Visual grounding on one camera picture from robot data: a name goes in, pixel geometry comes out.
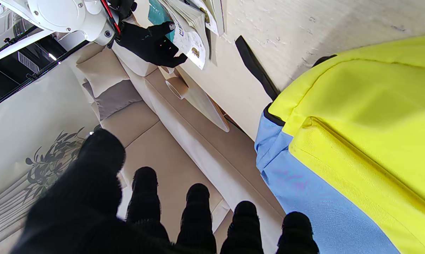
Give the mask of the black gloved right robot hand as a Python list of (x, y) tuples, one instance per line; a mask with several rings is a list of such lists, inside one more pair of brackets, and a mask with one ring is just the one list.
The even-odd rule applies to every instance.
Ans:
[(164, 22), (143, 28), (128, 22), (120, 23), (121, 34), (117, 44), (131, 51), (142, 60), (156, 66), (175, 68), (185, 63), (188, 57), (166, 37), (175, 29), (174, 22)]

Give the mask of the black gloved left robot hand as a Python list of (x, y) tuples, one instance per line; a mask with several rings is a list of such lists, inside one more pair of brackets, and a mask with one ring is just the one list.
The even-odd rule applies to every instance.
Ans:
[(118, 173), (125, 149), (111, 132), (99, 129), (83, 143), (78, 158), (30, 208), (12, 254), (217, 254), (210, 193), (197, 183), (186, 194), (177, 241), (161, 223), (157, 173), (138, 169), (127, 217)]

